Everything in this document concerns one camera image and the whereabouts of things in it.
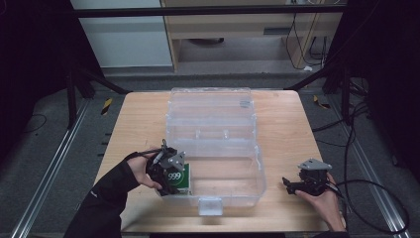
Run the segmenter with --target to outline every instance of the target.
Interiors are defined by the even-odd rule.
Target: power cord
[[[311,47],[309,48],[309,56],[314,60],[321,60],[321,62],[325,61],[327,57],[327,37],[324,37],[324,41],[322,44],[322,51],[321,53],[313,53],[312,49],[315,45],[315,42],[317,40],[317,37],[314,37],[311,43]]]
[[[365,111],[363,111],[363,110],[366,109],[366,108],[367,108],[367,106],[364,106],[362,108],[359,108],[358,110],[355,110],[354,113],[351,115],[351,117],[358,117],[359,115],[365,113]],[[336,126],[336,125],[338,125],[338,124],[340,124],[342,122],[345,122],[345,121],[346,121],[345,119],[340,119],[338,121],[331,122],[331,123],[329,123],[327,125],[324,125],[324,126],[321,126],[321,127],[318,127],[318,128],[313,128],[312,129],[312,132],[319,132],[319,131],[327,130],[327,129],[332,128],[332,127],[334,127],[334,126]]]
[[[288,50],[288,39],[289,39],[289,36],[290,36],[290,34],[291,34],[292,30],[293,30],[294,31],[294,35],[296,37],[297,45],[299,46],[299,49],[300,49],[300,56],[302,57],[302,59],[309,66],[320,65],[321,64],[320,62],[319,63],[312,63],[312,62],[307,61],[306,58],[305,58],[305,56],[303,55],[302,45],[300,44],[300,40],[299,40],[299,37],[297,36],[297,31],[296,31],[296,15],[297,15],[296,13],[293,14],[293,21],[292,21],[291,26],[290,26],[290,31],[289,31],[289,33],[287,34],[287,37],[286,37],[286,51],[287,51],[287,54],[288,54],[288,56],[290,58],[291,64],[293,65],[293,67],[295,69],[303,69],[303,67],[298,67],[298,66],[294,65],[293,60],[291,59],[290,51]]]
[[[362,97],[368,96],[368,91],[365,89],[365,85],[363,81],[362,81],[362,86],[360,86],[351,79],[350,85],[352,87],[350,88],[352,94],[357,95],[357,96],[362,96]]]
[[[35,128],[35,129],[31,129],[31,130],[26,130],[26,131],[24,131],[24,133],[31,133],[31,132],[35,132],[35,131],[38,131],[38,130],[40,130],[44,125],[46,125],[46,123],[47,123],[47,116],[46,115],[43,115],[43,114],[34,114],[34,115],[32,115],[32,117],[43,117],[44,118],[44,121],[41,123],[41,125],[40,126],[38,126],[37,128]]]
[[[323,143],[323,144],[329,145],[329,146],[343,147],[343,148],[346,147],[346,145],[337,145],[337,144],[334,144],[334,143],[325,142],[325,141],[318,140],[318,139],[316,139],[315,141],[316,142],[319,142],[319,143]]]
[[[361,107],[361,108],[358,109],[358,107],[360,105],[362,105],[362,104],[365,104],[365,102],[363,101],[363,102],[359,103],[355,107],[354,112],[351,115],[351,121],[350,121],[351,122],[351,124],[350,124],[351,131],[350,131],[349,139],[348,139],[347,144],[346,144],[345,157],[344,157],[344,181],[342,181],[340,183],[337,183],[337,186],[339,186],[339,185],[343,185],[344,186],[344,188],[345,188],[345,195],[343,195],[340,192],[340,193],[338,193],[338,196],[343,199],[344,203],[366,225],[370,226],[371,228],[373,228],[373,229],[375,229],[377,231],[380,231],[382,233],[385,233],[385,234],[389,234],[389,235],[400,234],[402,232],[405,232],[408,229],[408,226],[410,224],[409,213],[408,213],[407,209],[405,208],[404,204],[402,203],[402,201],[394,193],[392,193],[388,188],[386,188],[383,185],[380,185],[380,184],[378,184],[376,182],[373,182],[373,181],[370,181],[370,180],[366,180],[366,179],[348,179],[348,175],[347,175],[347,173],[348,173],[348,154],[349,154],[350,145],[353,143],[353,141],[356,138],[355,118],[356,118],[356,115],[358,114],[357,111],[362,110],[363,108],[367,108],[367,106],[364,105],[363,107]],[[350,198],[350,195],[349,195],[349,188],[348,188],[348,184],[349,183],[368,183],[368,184],[377,186],[377,187],[385,190],[398,203],[398,205],[403,210],[404,215],[405,215],[405,226],[402,229],[400,229],[400,230],[390,231],[390,230],[386,230],[386,229],[383,229],[381,227],[378,227],[378,226],[372,224],[371,222],[368,222],[366,219],[364,219],[359,214],[359,212],[356,210],[355,206],[353,205],[353,203],[351,201],[351,198]]]

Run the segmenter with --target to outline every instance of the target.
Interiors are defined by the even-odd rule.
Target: black cable
[[[382,229],[381,227],[378,227],[376,225],[373,225],[371,222],[367,221],[355,208],[355,206],[353,205],[353,203],[350,200],[350,197],[348,194],[346,194],[346,196],[343,196],[340,192],[340,190],[338,189],[338,191],[332,189],[333,192],[335,192],[345,203],[347,206],[350,207],[350,209],[352,210],[352,212],[362,221],[364,222],[366,225],[370,226],[371,228],[380,231],[382,233],[388,234],[388,235],[396,235],[396,234],[400,234],[402,232],[405,232],[409,225],[410,225],[410,215],[408,213],[408,210],[405,208],[404,204],[402,203],[402,201],[398,198],[397,195],[395,195],[394,193],[392,193],[388,188],[380,185],[379,183],[370,181],[370,180],[365,180],[365,179],[350,179],[350,180],[345,180],[342,182],[339,182],[337,184],[335,184],[335,187],[338,188],[338,186],[340,185],[344,185],[347,186],[349,183],[368,183],[377,187],[380,187],[382,190],[386,191],[393,199],[394,201],[396,201],[398,203],[398,205],[402,208],[402,210],[404,211],[404,215],[405,215],[405,226],[403,228],[401,228],[400,230],[397,231],[390,231],[390,230],[386,230],[386,229]]]
[[[299,38],[297,37],[297,32],[296,32],[296,13],[294,13],[293,14],[293,21],[292,21],[291,26],[290,26],[290,31],[288,32],[287,37],[286,37],[286,51],[287,51],[287,54],[288,54],[288,56],[290,58],[290,61],[291,61],[291,64],[293,65],[293,67],[295,69],[304,69],[304,67],[297,67],[296,65],[294,65],[293,60],[292,60],[291,55],[290,55],[290,51],[288,50],[288,38],[290,36],[290,33],[291,33],[292,29],[294,29],[294,33],[296,35],[296,41],[297,41],[297,43],[299,45],[299,49],[300,49],[300,55],[302,56],[303,60],[306,63],[308,63],[309,66],[319,65],[320,63],[309,63],[309,62],[307,62],[306,59],[305,59],[305,56],[303,55],[303,50],[302,50],[302,47],[300,45]]]
[[[306,60],[306,58],[305,58],[305,56],[303,55],[303,49],[302,49],[302,45],[300,44],[300,41],[299,41],[299,37],[297,36],[297,31],[296,31],[296,13],[293,15],[293,24],[292,24],[292,27],[293,27],[293,31],[294,31],[294,36],[296,37],[296,41],[297,41],[297,45],[299,45],[299,49],[300,49],[300,55],[302,56],[302,59],[309,65],[309,66],[314,66],[314,65],[319,65],[319,64],[321,64],[321,63],[313,63],[313,62],[309,62],[309,61],[307,61]],[[312,24],[311,24],[311,28],[309,29],[309,31],[310,30],[312,30],[312,28],[313,28],[313,25],[314,25],[314,22],[312,22]]]
[[[321,141],[321,140],[318,140],[318,139],[315,139],[315,141],[320,142],[320,143],[324,143],[324,144],[329,145],[329,146],[346,147],[346,145],[337,145],[337,144],[334,144],[334,143],[325,142],[325,141]]]
[[[166,146],[166,140],[163,139],[162,140],[162,145],[159,149],[152,149],[152,150],[148,150],[148,151],[143,151],[143,152],[133,152],[132,154],[130,154],[129,156],[127,156],[127,158],[134,158],[134,157],[145,157],[145,155],[148,154],[152,154],[152,153],[157,153],[157,152],[161,152],[161,151],[165,151],[167,149]]]
[[[362,108],[358,109],[358,106],[362,105],[363,103],[365,103],[365,102],[363,101],[363,102],[359,103],[355,107],[354,112],[351,114],[351,120],[350,120],[351,131],[349,133],[350,135],[349,135],[349,139],[348,139],[347,144],[346,144],[346,150],[345,150],[345,155],[344,155],[344,181],[338,183],[337,185],[343,185],[345,187],[346,196],[343,196],[341,194],[341,197],[345,199],[346,205],[349,206],[351,208],[351,210],[355,213],[355,215],[361,221],[363,221],[366,225],[370,226],[371,228],[373,228],[373,229],[375,229],[377,231],[380,231],[382,233],[385,233],[385,234],[389,234],[389,235],[400,234],[402,232],[405,232],[408,229],[408,226],[409,226],[409,223],[410,223],[409,213],[406,210],[406,208],[403,205],[403,203],[401,202],[401,200],[399,200],[399,198],[395,194],[393,194],[392,192],[390,192],[386,187],[384,187],[384,186],[382,186],[382,185],[380,185],[380,184],[378,184],[376,182],[365,180],[365,179],[347,179],[347,177],[348,177],[347,176],[347,172],[348,172],[348,158],[349,158],[348,157],[348,154],[349,154],[349,149],[350,149],[350,145],[353,143],[352,141],[354,141],[355,138],[356,138],[355,118],[358,115],[358,113],[357,113],[358,110],[362,110],[362,109],[364,109],[364,108],[367,107],[366,105],[364,105]],[[373,225],[372,223],[368,222],[367,220],[365,220],[357,212],[357,210],[355,209],[355,206],[353,205],[352,200],[351,200],[350,195],[349,195],[348,183],[354,183],[354,182],[370,183],[370,184],[376,185],[376,186],[380,187],[381,189],[387,191],[388,194],[390,196],[392,196],[395,201],[397,201],[397,203],[401,206],[402,210],[404,211],[405,216],[406,216],[406,221],[405,221],[406,224],[405,224],[405,226],[402,229],[398,230],[398,231],[390,231],[390,230],[382,229],[382,228],[380,228],[380,227],[378,227],[376,225]]]
[[[44,125],[46,125],[46,123],[47,123],[47,116],[46,116],[46,115],[43,115],[43,114],[34,114],[34,115],[32,115],[32,117],[37,117],[37,116],[41,116],[41,117],[43,117],[43,118],[44,118],[44,122],[43,122],[40,126],[38,126],[37,128],[32,129],[32,130],[27,130],[27,131],[24,131],[24,133],[31,133],[31,132],[38,131],[38,130],[40,130],[40,129],[44,126]]]
[[[324,37],[324,43],[323,43],[323,46],[322,46],[321,53],[313,53],[312,52],[312,49],[313,49],[313,46],[314,46],[316,40],[317,40],[317,37],[314,37],[314,39],[312,40],[311,47],[309,48],[309,56],[312,57],[314,60],[324,60],[326,55],[327,55],[326,54],[327,37]]]
[[[368,96],[368,92],[362,86],[359,86],[357,83],[353,82],[352,80],[350,80],[350,85],[356,91],[357,95]]]
[[[356,110],[356,111],[354,112],[354,116],[355,116],[355,117],[357,117],[357,116],[359,116],[359,115],[361,115],[361,114],[365,113],[365,111],[362,111],[362,112],[361,112],[361,110],[362,110],[362,109],[365,109],[366,107],[367,107],[367,106],[364,106],[364,107],[362,107],[362,108],[360,108],[360,109]],[[338,120],[338,121],[335,121],[335,122],[329,123],[329,124],[327,124],[327,125],[324,125],[324,126],[321,126],[321,127],[318,127],[318,128],[314,128],[314,129],[312,129],[312,132],[324,131],[324,130],[326,130],[326,129],[328,129],[328,128],[331,128],[331,127],[333,127],[333,126],[336,126],[336,125],[338,125],[338,124],[340,124],[341,122],[344,122],[344,121],[346,121],[346,120],[345,120],[345,119],[340,119],[340,120]]]

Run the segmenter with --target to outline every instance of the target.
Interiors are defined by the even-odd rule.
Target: black stand
[[[77,118],[75,88],[79,90],[83,98],[93,98],[95,95],[95,90],[89,83],[89,80],[97,81],[120,94],[127,94],[130,92],[129,90],[125,90],[107,81],[104,76],[97,75],[91,70],[80,65],[76,55],[70,50],[68,41],[64,39],[63,36],[56,33],[52,22],[57,20],[57,18],[56,16],[48,14],[48,12],[51,11],[49,6],[45,5],[42,1],[29,0],[22,1],[22,3],[22,8],[27,11],[28,16],[31,16],[39,33],[45,36],[46,42],[52,47],[52,49],[57,50],[58,60],[64,70],[67,88],[68,129],[73,126]],[[65,5],[66,8],[72,8],[69,2],[67,4],[68,5]]]

